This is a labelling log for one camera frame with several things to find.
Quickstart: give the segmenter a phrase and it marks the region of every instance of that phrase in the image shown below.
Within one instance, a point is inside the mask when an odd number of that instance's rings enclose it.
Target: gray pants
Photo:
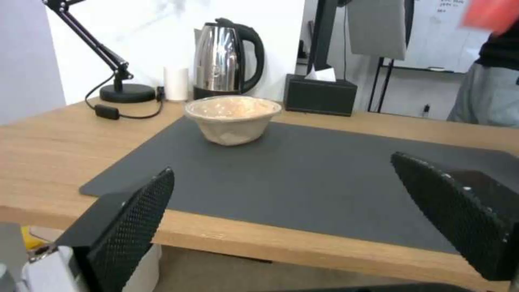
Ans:
[[[519,127],[519,71],[474,63],[448,121]]]

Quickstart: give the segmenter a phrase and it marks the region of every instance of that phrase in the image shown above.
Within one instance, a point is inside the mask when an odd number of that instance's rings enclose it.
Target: paper bowl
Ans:
[[[233,95],[189,102],[184,112],[207,140],[232,146],[259,138],[270,119],[281,112],[281,106],[267,99]]]

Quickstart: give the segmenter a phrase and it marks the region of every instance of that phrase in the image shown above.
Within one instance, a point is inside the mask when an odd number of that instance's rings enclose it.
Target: whiteboard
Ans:
[[[415,0],[404,61],[396,67],[466,73],[490,32],[460,27],[469,0]]]

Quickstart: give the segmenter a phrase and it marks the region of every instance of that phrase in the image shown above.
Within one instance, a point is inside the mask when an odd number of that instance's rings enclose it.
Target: stainless steel kettle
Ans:
[[[245,80],[243,41],[254,44],[257,60],[249,80]],[[263,43],[253,28],[225,18],[206,23],[195,52],[194,98],[243,94],[260,81],[264,64]]]

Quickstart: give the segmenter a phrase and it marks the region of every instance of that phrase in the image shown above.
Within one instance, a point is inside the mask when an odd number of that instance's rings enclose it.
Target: lamp arm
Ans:
[[[121,56],[101,44],[77,19],[69,12],[72,4],[83,0],[43,0],[43,3],[54,11],[63,22],[65,22],[109,67],[114,71],[115,79],[120,83],[121,80],[132,79],[133,75],[127,70],[128,62]]]

